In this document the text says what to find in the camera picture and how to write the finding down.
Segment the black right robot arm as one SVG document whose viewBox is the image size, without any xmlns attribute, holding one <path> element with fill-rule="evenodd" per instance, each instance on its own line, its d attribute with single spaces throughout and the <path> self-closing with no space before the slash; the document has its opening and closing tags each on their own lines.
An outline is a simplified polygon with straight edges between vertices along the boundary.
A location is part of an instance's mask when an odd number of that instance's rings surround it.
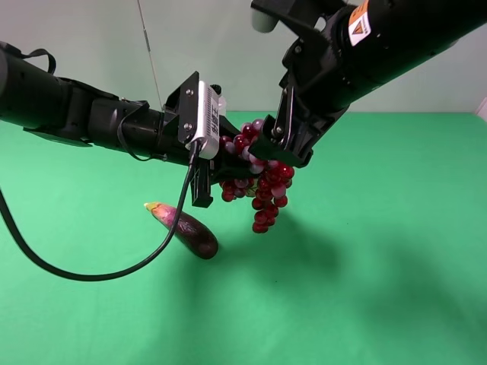
<svg viewBox="0 0 487 365">
<path fill-rule="evenodd" d="M 253 27 L 297 37 L 282 64 L 282 98 L 250 152 L 306 166 L 352 103 L 486 23 L 484 1 L 254 1 Z"/>
</svg>

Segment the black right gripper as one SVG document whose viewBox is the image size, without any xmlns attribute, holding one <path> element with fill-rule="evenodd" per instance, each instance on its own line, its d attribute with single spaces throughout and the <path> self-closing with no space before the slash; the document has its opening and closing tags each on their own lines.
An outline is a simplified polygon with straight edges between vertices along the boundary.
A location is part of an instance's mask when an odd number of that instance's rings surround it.
<svg viewBox="0 0 487 365">
<path fill-rule="evenodd" d="M 294 70 L 288 69 L 279 82 L 281 99 L 275 117 L 267 115 L 250 153 L 260 160 L 277 160 L 291 167 L 305 167 L 313 147 L 347 111 L 348 107 L 319 106 L 304 101 Z"/>
</svg>

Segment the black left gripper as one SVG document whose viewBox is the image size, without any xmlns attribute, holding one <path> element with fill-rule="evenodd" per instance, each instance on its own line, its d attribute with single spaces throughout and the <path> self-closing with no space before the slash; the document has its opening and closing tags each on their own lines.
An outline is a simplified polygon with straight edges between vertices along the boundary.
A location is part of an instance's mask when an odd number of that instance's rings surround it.
<svg viewBox="0 0 487 365">
<path fill-rule="evenodd" d="M 189 149 L 186 147 L 195 137 L 198 125 L 199 73 L 194 71 L 173 91 L 163 107 L 162 132 L 158 147 L 167 162 L 186 166 L 189 162 Z M 250 162 L 231 154 L 225 149 L 224 137 L 234 138 L 240 134 L 223 115 L 219 116 L 220 146 L 212 159 L 212 182 L 220 183 L 231 178 L 253 177 Z M 211 195 L 210 162 L 198 159 L 191 180 L 191 203 L 193 207 L 208 208 L 213 202 Z"/>
</svg>

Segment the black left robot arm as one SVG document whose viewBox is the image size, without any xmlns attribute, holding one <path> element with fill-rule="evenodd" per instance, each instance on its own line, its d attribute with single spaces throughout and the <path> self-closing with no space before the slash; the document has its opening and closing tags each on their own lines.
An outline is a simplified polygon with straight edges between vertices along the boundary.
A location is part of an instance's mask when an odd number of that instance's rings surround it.
<svg viewBox="0 0 487 365">
<path fill-rule="evenodd" d="M 83 148 L 123 151 L 137 160 L 187 165 L 190 145 L 201 144 L 191 183 L 192 204 L 207 208 L 214 184 L 255 179 L 250 163 L 230 154 L 220 136 L 238 131 L 218 110 L 218 94 L 193 72 L 161 111 L 146 100 L 126 100 L 88 84 L 55 76 L 45 49 L 23 54 L 1 44 L 1 119 L 24 131 Z"/>
</svg>

